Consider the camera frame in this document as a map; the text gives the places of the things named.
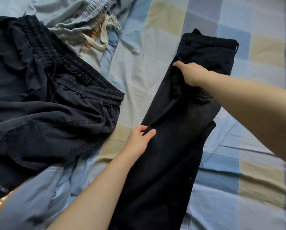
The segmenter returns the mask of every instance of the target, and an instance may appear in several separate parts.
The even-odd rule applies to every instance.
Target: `forearm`
[[[135,161],[121,152],[48,230],[108,229],[127,174]]]
[[[214,72],[204,74],[198,85],[286,161],[286,90]]]

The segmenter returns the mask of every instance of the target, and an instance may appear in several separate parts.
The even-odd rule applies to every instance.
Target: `elastic waistband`
[[[56,66],[67,65],[67,68],[71,70],[73,76],[65,75],[57,82],[83,95],[101,98],[105,103],[121,104],[124,93],[78,57],[54,33],[41,24],[36,16],[25,15],[18,18],[18,21],[46,68],[53,66],[52,59],[54,59]]]
[[[206,46],[218,46],[236,50],[238,42],[234,39],[217,38],[196,33],[184,33],[181,41],[196,42]]]

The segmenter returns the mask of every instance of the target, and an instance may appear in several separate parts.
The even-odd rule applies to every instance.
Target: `hand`
[[[173,66],[176,66],[181,70],[184,81],[190,86],[199,86],[202,78],[209,73],[207,69],[196,63],[184,64],[181,61],[176,61],[173,63]]]
[[[132,157],[135,161],[145,152],[148,142],[156,134],[156,130],[152,129],[143,136],[143,131],[147,126],[139,125],[130,134],[121,154]]]

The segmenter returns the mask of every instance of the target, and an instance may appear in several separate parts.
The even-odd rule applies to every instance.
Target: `black trousers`
[[[0,198],[101,146],[123,96],[35,16],[0,17]]]
[[[195,62],[230,75],[238,43],[193,33],[182,36],[172,61]],[[205,90],[185,84],[170,65],[142,122],[157,134],[131,168],[109,229],[180,229],[220,104]]]

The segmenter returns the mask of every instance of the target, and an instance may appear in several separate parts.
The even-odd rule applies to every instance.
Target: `beige drawstring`
[[[122,33],[122,28],[118,23],[118,19],[113,14],[105,15],[104,22],[100,28],[100,42],[103,44],[99,44],[95,42],[90,36],[81,33],[81,35],[87,40],[87,42],[97,50],[104,50],[108,46],[108,34],[107,34],[107,26],[114,26],[118,31]]]

